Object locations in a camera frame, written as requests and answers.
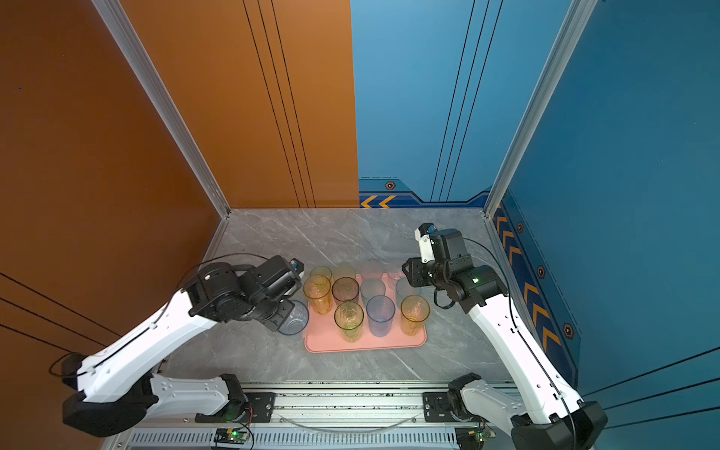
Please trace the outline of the blue smooth tall glass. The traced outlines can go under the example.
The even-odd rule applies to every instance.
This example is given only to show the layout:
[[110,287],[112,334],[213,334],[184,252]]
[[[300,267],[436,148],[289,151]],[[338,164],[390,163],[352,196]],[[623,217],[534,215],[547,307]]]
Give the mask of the blue smooth tall glass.
[[306,328],[309,325],[309,309],[305,303],[299,300],[292,300],[294,308],[283,325],[279,328],[279,333],[285,337],[300,339],[303,337]]

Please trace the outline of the clear round glass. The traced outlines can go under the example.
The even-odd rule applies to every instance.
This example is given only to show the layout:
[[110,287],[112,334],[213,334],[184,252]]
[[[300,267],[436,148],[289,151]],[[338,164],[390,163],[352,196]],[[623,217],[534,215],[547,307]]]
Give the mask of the clear round glass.
[[400,265],[389,265],[387,275],[392,281],[398,282],[405,277]]

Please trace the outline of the amber tall glass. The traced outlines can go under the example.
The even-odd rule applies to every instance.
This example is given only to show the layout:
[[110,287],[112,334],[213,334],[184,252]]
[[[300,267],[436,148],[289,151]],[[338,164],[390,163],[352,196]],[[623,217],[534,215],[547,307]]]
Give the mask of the amber tall glass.
[[431,315],[429,302],[421,295],[409,295],[400,304],[401,330],[407,336],[415,336],[425,329]]

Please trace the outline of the yellow tall glass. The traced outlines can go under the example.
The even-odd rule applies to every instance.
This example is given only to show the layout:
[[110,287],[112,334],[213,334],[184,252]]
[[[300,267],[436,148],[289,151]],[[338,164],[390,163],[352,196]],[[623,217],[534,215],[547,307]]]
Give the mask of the yellow tall glass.
[[333,300],[331,281],[323,275],[310,276],[303,285],[303,292],[311,307],[320,315],[330,313]]

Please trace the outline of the clear short glass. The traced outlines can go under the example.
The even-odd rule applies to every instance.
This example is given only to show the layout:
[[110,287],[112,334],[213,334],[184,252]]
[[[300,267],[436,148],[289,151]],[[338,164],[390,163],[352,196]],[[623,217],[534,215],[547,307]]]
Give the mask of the clear short glass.
[[377,260],[365,261],[361,264],[363,279],[381,279],[385,271],[384,264]]

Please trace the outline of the blue textured tall glass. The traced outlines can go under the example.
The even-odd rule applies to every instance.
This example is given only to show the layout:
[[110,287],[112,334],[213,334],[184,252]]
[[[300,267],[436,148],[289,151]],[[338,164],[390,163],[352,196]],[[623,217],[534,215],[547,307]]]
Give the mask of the blue textured tall glass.
[[374,337],[383,338],[391,330],[396,314],[396,304],[385,295],[377,295],[367,301],[369,330]]

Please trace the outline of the teal glass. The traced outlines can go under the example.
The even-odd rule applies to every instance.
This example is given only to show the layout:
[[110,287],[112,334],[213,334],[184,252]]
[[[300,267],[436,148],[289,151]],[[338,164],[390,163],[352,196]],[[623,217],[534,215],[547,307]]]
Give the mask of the teal glass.
[[376,296],[386,294],[386,285],[381,279],[364,279],[360,286],[360,293],[365,304]]
[[401,302],[408,296],[419,296],[420,288],[413,287],[406,277],[400,279],[396,284],[396,300]]

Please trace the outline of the grey smoky tall glass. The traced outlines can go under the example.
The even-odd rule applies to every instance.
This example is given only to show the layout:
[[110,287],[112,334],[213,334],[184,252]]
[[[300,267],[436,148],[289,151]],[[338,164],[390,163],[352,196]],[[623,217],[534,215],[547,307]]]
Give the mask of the grey smoky tall glass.
[[356,303],[360,296],[360,285],[354,277],[340,277],[333,283],[332,296],[338,305]]

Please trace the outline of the green tall glass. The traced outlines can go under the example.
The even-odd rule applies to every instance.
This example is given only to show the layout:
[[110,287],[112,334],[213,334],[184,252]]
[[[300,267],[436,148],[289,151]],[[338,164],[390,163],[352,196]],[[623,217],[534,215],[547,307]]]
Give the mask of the green tall glass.
[[334,320],[345,341],[356,342],[361,338],[365,312],[358,303],[341,303],[335,310]]

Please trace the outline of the peach short glass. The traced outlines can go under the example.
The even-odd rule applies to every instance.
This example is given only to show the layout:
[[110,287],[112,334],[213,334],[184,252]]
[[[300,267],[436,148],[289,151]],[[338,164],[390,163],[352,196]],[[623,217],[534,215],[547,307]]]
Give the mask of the peach short glass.
[[342,278],[356,279],[357,276],[356,269],[351,264],[347,264],[346,262],[336,265],[332,269],[332,273],[335,281]]

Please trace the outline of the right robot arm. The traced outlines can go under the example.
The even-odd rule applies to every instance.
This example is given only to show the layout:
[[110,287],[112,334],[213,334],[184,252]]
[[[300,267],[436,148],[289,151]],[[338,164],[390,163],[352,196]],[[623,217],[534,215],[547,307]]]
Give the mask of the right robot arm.
[[460,401],[507,434],[517,449],[592,449],[608,417],[596,401],[585,401],[555,369],[533,339],[509,290],[490,266],[462,258],[457,275],[438,262],[410,258],[402,271],[414,287],[448,293],[489,339],[519,391],[513,400],[478,378],[459,390]]

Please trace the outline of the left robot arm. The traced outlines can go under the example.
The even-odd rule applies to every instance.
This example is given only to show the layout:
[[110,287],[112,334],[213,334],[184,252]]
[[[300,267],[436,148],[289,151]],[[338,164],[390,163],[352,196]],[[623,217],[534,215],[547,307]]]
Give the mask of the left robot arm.
[[238,378],[176,379],[153,371],[187,341],[229,322],[256,321],[279,331],[294,310],[303,262],[277,255],[261,264],[210,262],[183,282],[147,320],[95,354],[70,354],[61,364],[73,389],[62,406],[65,425],[105,438],[146,418],[192,414],[201,423],[230,423],[249,416]]

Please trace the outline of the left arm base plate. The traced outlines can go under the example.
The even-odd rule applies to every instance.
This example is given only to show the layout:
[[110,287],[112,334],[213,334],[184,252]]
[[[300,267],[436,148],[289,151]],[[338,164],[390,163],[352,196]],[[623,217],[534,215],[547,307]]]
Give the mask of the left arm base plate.
[[196,423],[270,423],[277,395],[274,392],[251,392],[243,403],[231,401],[212,415],[196,414]]

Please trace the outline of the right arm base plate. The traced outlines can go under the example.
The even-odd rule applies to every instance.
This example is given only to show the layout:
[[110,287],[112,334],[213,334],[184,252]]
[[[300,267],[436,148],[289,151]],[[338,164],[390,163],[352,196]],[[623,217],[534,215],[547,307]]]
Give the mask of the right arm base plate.
[[466,411],[459,394],[454,392],[424,392],[422,399],[426,422],[467,422],[473,418],[473,416]]

